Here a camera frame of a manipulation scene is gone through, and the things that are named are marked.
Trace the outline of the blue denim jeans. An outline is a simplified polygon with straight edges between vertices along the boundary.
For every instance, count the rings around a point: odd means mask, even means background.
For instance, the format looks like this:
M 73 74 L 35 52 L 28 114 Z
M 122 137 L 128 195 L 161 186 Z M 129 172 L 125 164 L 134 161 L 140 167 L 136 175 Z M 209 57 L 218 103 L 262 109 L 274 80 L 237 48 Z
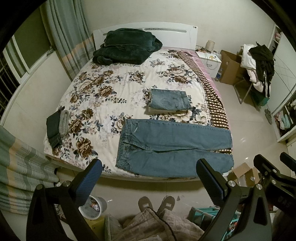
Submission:
M 116 166 L 140 176 L 194 178 L 196 162 L 205 159 L 224 174 L 234 160 L 229 130 L 162 120 L 126 119 Z

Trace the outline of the small cardboard box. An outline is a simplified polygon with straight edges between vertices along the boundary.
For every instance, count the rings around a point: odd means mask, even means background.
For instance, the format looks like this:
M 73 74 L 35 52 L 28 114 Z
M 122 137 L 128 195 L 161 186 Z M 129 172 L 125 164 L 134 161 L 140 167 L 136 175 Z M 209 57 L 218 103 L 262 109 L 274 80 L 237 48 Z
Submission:
M 241 187 L 253 187 L 259 183 L 259 171 L 243 163 L 229 172 L 227 180 L 234 181 Z

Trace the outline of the yellow box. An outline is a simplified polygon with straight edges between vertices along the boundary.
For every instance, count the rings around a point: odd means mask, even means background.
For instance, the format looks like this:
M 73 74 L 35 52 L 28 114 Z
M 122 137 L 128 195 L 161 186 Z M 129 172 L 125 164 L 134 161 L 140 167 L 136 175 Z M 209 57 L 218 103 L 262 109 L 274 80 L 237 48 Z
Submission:
M 99 240 L 104 240 L 104 227 L 105 227 L 105 218 L 104 216 L 99 217 L 96 220 L 86 219 L 86 222 L 92 229 L 92 231 L 96 234 Z

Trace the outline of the right grey slipper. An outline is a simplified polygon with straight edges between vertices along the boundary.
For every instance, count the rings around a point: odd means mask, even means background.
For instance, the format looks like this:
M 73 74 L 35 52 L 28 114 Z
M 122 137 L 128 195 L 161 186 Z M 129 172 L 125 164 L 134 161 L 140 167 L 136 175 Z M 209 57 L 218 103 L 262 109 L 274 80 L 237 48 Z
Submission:
M 170 195 L 166 196 L 162 200 L 161 205 L 159 206 L 159 209 L 157 210 L 157 212 L 161 212 L 164 209 L 172 211 L 174 209 L 175 202 L 176 201 L 175 201 L 175 198 L 173 196 L 170 196 Z

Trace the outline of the grey slipper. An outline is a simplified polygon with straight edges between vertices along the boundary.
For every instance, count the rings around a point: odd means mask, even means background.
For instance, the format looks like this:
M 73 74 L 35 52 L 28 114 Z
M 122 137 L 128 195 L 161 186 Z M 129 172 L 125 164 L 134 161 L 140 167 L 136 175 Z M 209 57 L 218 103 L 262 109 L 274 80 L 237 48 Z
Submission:
M 166 196 L 162 200 L 161 205 L 159 206 L 159 209 L 157 210 L 157 212 L 161 212 L 164 209 L 172 211 L 174 209 L 175 202 L 176 201 L 175 201 L 175 198 L 173 196 L 170 196 L 170 195 Z
M 146 196 L 143 196 L 138 200 L 138 207 L 141 212 L 145 211 L 146 208 L 153 209 L 150 199 Z

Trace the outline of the grey quilted trousers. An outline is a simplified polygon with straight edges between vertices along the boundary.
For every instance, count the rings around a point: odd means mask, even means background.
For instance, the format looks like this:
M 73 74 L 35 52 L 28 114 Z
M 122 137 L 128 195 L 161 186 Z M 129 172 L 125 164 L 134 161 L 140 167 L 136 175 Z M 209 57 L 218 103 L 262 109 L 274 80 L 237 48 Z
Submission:
M 199 240 L 204 231 L 191 221 L 164 209 L 138 213 L 126 227 L 112 215 L 105 218 L 105 240 Z

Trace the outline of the green plaid curtain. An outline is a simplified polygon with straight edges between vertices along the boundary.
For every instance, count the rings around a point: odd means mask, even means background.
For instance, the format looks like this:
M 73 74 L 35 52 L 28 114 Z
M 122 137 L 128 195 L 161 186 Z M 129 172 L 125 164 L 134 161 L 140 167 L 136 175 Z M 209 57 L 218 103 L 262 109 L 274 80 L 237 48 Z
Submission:
M 34 190 L 59 182 L 45 155 L 1 127 L 1 210 L 27 215 Z

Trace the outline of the brown checkered sheet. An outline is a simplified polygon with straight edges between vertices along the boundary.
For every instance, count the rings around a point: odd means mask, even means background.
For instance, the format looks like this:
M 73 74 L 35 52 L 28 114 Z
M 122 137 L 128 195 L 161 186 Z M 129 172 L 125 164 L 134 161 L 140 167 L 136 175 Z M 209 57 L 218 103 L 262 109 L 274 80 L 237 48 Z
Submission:
M 215 83 L 211 79 L 201 60 L 193 54 L 185 51 L 177 51 L 177 54 L 202 82 L 206 96 L 207 109 L 210 114 L 210 125 L 216 128 L 230 130 L 220 94 L 217 93 Z

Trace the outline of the folded blue jeans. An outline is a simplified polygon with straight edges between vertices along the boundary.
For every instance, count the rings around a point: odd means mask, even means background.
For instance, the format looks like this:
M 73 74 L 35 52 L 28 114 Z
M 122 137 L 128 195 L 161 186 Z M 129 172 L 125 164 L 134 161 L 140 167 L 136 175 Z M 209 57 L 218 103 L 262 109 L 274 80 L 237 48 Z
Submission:
M 191 108 L 185 91 L 154 89 L 149 91 L 149 107 L 158 110 L 182 111 Z

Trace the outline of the brown cardboard box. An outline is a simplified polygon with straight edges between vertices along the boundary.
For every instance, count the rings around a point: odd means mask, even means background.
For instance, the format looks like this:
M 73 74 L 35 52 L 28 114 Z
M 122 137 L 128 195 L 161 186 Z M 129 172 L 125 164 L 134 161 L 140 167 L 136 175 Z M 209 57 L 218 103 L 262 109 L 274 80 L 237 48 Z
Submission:
M 225 50 L 221 50 L 220 54 L 222 56 L 220 82 L 234 85 L 243 80 L 243 73 L 246 69 L 240 66 L 241 57 Z

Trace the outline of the white nightstand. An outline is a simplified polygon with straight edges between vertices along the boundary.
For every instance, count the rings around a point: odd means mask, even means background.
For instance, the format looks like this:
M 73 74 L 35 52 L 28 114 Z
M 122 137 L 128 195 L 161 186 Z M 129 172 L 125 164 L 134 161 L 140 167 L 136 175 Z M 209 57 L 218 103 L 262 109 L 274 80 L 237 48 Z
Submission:
M 204 53 L 201 51 L 196 51 L 196 53 L 197 56 L 201 59 L 210 77 L 215 78 L 222 63 L 221 60 L 214 53 Z

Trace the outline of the white thread cone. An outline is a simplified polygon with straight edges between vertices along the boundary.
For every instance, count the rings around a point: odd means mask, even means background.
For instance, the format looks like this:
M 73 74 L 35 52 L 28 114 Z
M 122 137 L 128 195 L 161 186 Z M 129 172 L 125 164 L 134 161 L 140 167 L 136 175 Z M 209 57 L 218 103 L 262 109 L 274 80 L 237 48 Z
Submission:
M 212 40 L 208 40 L 207 43 L 206 43 L 205 49 L 206 49 L 208 52 L 213 52 L 213 50 L 214 50 L 214 46 L 215 46 L 215 42 L 212 41 Z

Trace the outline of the dark green plush blanket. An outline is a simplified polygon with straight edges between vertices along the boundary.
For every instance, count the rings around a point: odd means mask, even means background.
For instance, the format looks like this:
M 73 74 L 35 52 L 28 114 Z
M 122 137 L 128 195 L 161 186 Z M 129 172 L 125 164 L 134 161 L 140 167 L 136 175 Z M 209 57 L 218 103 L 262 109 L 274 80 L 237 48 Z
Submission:
M 120 28 L 107 33 L 100 48 L 93 52 L 92 61 L 100 65 L 140 65 L 162 46 L 163 43 L 151 32 Z

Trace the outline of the green striped curtain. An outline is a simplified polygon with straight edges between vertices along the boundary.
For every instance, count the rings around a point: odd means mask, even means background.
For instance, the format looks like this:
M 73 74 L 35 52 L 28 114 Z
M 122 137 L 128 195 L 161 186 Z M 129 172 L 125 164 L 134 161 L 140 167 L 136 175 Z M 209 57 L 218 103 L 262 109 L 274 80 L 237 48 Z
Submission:
M 83 1 L 46 1 L 40 11 L 49 41 L 68 76 L 74 79 L 95 49 Z

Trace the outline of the window frame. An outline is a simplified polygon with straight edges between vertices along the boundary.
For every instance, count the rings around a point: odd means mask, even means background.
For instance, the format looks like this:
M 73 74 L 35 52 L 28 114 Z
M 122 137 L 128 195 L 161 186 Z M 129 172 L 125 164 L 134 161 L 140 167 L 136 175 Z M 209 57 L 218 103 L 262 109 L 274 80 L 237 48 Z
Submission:
M 6 117 L 15 102 L 16 97 L 25 86 L 30 77 L 37 71 L 37 69 L 54 53 L 52 46 L 49 50 L 43 54 L 31 67 L 26 63 L 21 50 L 16 42 L 15 36 L 13 36 L 6 47 L 3 50 L 4 58 L 17 82 L 20 84 L 11 99 L 8 102 L 8 106 L 4 111 L 4 117 Z

